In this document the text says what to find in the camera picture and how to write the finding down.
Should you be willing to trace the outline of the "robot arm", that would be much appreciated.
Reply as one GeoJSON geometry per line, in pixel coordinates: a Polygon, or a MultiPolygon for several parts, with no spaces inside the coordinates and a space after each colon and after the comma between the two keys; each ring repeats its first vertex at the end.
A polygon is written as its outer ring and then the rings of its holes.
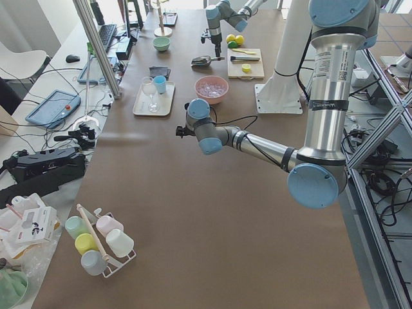
{"type": "Polygon", "coordinates": [[[288,190],[305,207],[331,205],[346,186],[341,153],[351,75],[358,50],[375,44],[380,1],[293,1],[288,11],[273,75],[255,89],[260,113],[301,114],[299,70],[307,48],[315,48],[304,144],[278,144],[234,126],[219,126],[208,103],[186,106],[178,136],[195,136],[211,155],[225,145],[271,162],[288,173],[288,190]]]}
{"type": "Polygon", "coordinates": [[[218,1],[216,5],[209,5],[205,9],[208,28],[201,34],[201,42],[210,39],[214,45],[214,52],[217,58],[221,57],[222,34],[220,22],[226,21],[236,31],[242,32],[247,26],[247,20],[257,13],[259,7],[265,0],[247,1],[238,11],[231,7],[230,1],[218,1]]]}

